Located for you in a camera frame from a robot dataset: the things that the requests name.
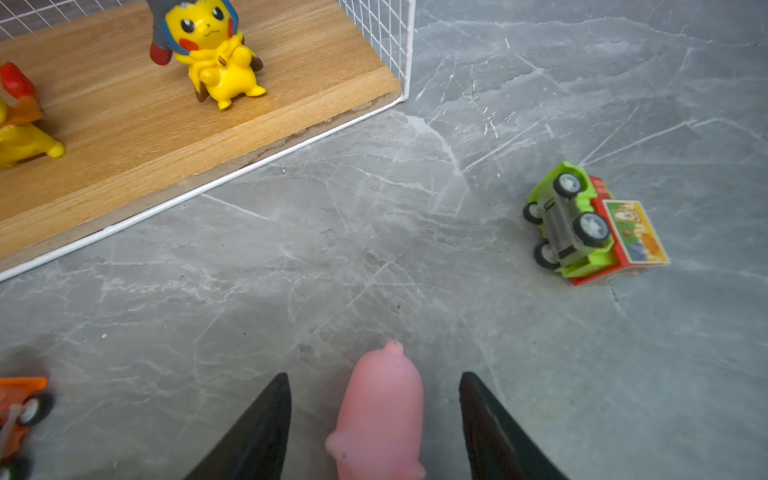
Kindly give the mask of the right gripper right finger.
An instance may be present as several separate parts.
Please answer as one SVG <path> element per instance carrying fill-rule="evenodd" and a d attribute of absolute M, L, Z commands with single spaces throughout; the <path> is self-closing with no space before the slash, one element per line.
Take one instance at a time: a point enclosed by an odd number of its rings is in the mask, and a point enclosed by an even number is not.
<path fill-rule="evenodd" d="M 477 374 L 462 374 L 459 396 L 472 479 L 566 480 Z"/>

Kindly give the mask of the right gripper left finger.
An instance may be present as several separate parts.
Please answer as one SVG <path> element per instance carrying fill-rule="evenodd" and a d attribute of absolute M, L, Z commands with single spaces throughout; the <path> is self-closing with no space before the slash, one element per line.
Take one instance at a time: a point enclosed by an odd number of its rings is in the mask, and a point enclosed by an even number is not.
<path fill-rule="evenodd" d="M 188 479 L 279 479 L 290 430 L 288 375 L 277 374 L 187 475 Z"/>

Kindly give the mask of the pink pig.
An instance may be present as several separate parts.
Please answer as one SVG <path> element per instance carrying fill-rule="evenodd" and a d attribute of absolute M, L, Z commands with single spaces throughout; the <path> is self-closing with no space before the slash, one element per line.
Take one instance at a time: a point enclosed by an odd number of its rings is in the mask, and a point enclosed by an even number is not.
<path fill-rule="evenodd" d="M 424 479 L 421 375 L 396 340 L 366 353 L 351 374 L 325 448 L 340 479 Z"/>

